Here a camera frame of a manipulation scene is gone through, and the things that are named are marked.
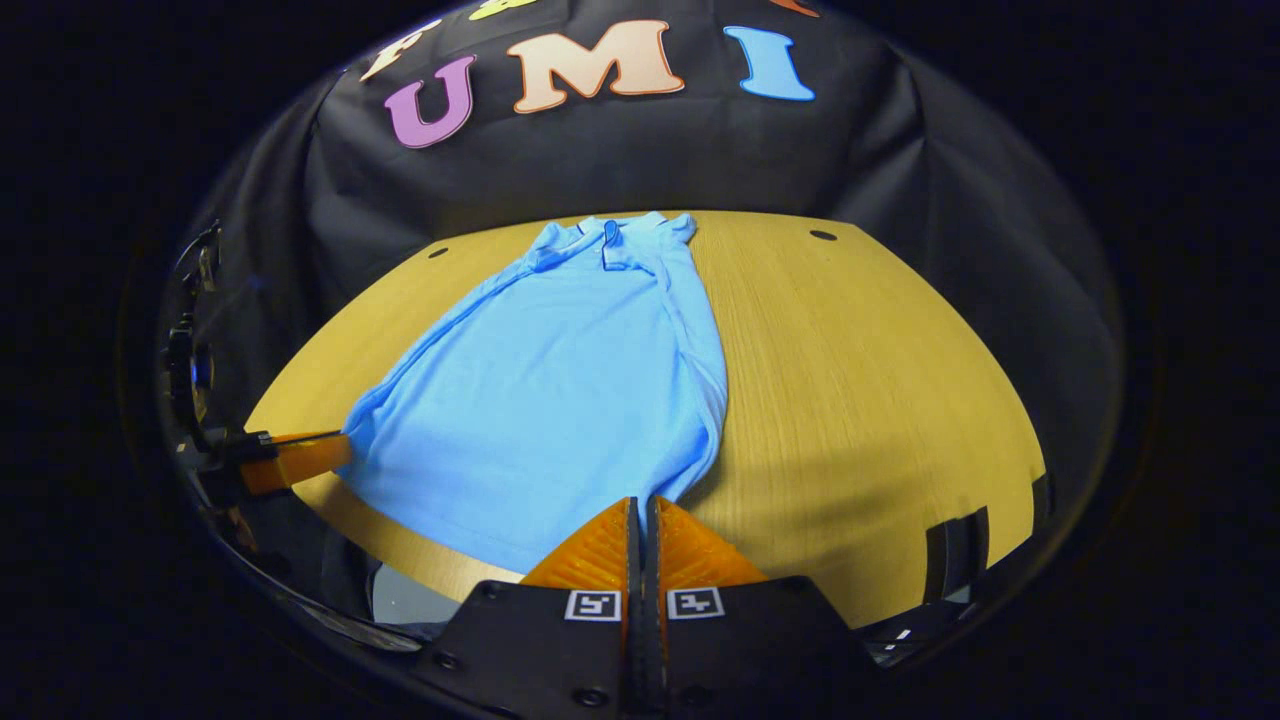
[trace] light blue polo shirt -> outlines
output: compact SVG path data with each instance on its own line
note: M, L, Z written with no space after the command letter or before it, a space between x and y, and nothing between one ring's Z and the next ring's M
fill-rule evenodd
M622 497L680 497L716 459L728 392L694 231L659 213L548 224L356 402L342 478L516 573Z

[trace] foam letter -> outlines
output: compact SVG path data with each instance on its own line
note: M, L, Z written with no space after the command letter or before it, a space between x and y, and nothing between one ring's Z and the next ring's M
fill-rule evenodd
M468 19L479 20L488 18L489 15L497 15L498 13L506 10L507 8L518 8L521 5L527 5L530 3L536 3L538 0L489 0L484 5L480 5L475 13L471 13Z
M404 37L397 40L396 42L392 42L387 47L383 47L378 53L378 56L374 58L374 64L369 67L369 72L366 72L365 74L360 76L360 82L365 82L366 79L369 79L369 78L376 76L378 73L380 73L383 69L385 69L388 65L390 65L396 60L399 60L401 53L403 53L403 51L408 50L410 47L412 47L413 44L417 42L417 38L422 37L424 32L431 29L433 27L435 27L438 24L440 24L440 20L436 19L436 20L431 22L428 26L424 26L424 27L421 27L419 29L415 29L413 32L411 32L411 33L406 35Z
M434 123L424 123L417 108L417 91L422 81L417 81L396 91L383 105L392 111L392 129L404 147L426 147L458 132L471 117L471 76L468 68L476 61L475 55L458 58L439 70L435 77L444 81L444 94L449 108Z
M812 90L800 82L796 67L791 63L787 47L794 42L785 35L755 29L754 27L730 26L724 35L742 44L746 67L750 72L740 85L751 95L777 97L778 100L813 100Z
M584 97L595 97L604 85L609 68L618 67L618 79L609 90L618 95L652 95L676 92L685 81L671 74L662 47L662 33L668 27L662 20L626 20L614 23L600 36L593 50L561 33L543 35L507 49L507 55L520 58L525 74L525 96L516 102L517 113L536 113L554 108L568 97L552 85L556 73Z
M769 3L773 3L774 5L781 5L781 6L783 6L783 8L788 9L788 10L795 10L795 12L800 13L801 15L809 15L810 18L820 18L822 17L822 15L818 14L817 10L810 10L809 8L805 8L804 5L796 3L796 0L769 0Z

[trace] orange letter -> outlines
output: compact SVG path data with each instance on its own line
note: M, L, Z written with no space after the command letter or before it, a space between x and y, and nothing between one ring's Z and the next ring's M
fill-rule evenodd
M536 113L564 102L568 94L556 90L556 73L584 97L595 97L609 68L618 67L618 79L609 90L618 95L676 92L685 81L671 74L662 47L662 20L627 20L609 27L588 50L561 33L543 35L507 49L520 58L525 73L525 96L516 102L517 113Z
M769 0L769 3L773 3L774 5L781 5L788 10L795 10L801 15L809 15L810 18L822 17L815 10L810 10L809 8L805 8L804 5L796 3L796 0Z

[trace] table surface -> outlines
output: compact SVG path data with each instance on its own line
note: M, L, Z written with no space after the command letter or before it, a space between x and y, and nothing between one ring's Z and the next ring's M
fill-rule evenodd
M854 225L691 213L730 396L718 461L682 507L765 574L812 577L854 628L920 603L928 528L986 506L988 564L1029 537L1032 482L1044 473L1030 420L996 359L923 278ZM402 263L298 351L246 429L342 427L440 315L545 224L439 241ZM293 489L371 555L454 600L481 579L521 578L406 529L333 473Z

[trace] blue letter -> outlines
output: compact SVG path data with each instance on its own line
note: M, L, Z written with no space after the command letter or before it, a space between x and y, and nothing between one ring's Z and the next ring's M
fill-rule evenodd
M750 74L740 83L742 90L778 100L817 97L796 76L796 67L791 63L791 54L787 53L787 47L794 45L790 37L741 26L724 28L724 35L741 42L742 54L746 55Z

